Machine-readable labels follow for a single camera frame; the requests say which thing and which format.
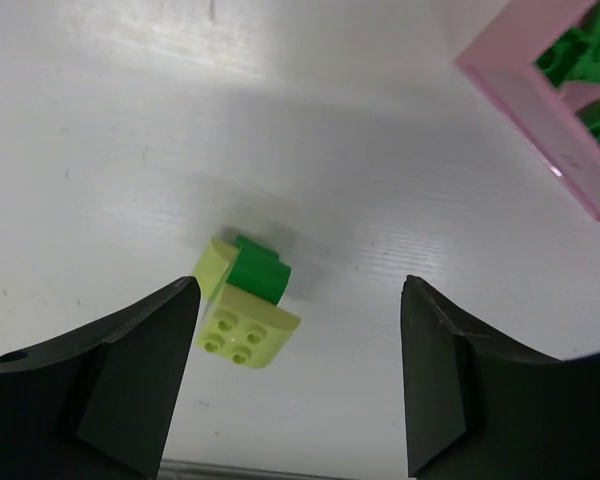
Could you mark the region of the small green lego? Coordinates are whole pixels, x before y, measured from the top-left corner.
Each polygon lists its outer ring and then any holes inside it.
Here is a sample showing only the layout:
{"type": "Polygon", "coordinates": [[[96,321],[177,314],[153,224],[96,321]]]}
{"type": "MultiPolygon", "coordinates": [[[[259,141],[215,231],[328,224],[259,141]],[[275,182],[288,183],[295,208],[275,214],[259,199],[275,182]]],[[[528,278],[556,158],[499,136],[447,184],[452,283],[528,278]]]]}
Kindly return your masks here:
{"type": "Polygon", "coordinates": [[[557,89],[565,82],[600,84],[600,1],[535,64],[557,89]]]}

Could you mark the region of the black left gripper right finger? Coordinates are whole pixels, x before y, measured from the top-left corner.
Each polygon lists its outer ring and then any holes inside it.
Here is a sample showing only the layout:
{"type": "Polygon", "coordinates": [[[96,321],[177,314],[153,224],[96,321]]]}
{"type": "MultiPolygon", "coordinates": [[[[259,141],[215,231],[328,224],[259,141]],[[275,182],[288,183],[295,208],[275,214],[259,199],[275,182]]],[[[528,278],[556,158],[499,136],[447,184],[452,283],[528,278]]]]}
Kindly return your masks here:
{"type": "Polygon", "coordinates": [[[548,356],[416,276],[400,331],[411,477],[600,479],[600,352],[548,356]]]}

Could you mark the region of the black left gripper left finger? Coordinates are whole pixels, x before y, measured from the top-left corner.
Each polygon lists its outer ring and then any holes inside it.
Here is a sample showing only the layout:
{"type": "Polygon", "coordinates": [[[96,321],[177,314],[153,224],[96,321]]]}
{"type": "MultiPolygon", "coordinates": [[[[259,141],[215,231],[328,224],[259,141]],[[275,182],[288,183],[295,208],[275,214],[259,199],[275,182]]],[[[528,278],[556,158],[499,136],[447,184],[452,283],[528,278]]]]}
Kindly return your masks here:
{"type": "Polygon", "coordinates": [[[155,478],[200,299],[185,276],[0,356],[0,479],[155,478]]]}

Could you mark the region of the lime and green lego stack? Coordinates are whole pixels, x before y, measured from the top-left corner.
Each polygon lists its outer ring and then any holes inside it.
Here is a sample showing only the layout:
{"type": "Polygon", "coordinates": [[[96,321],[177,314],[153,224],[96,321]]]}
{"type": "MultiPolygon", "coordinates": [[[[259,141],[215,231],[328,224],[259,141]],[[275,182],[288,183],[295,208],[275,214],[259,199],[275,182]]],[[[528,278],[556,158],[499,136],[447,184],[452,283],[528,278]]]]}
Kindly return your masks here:
{"type": "Polygon", "coordinates": [[[206,302],[196,345],[252,369],[268,366],[301,323],[279,307],[291,267],[243,235],[208,242],[194,277],[206,302]]]}

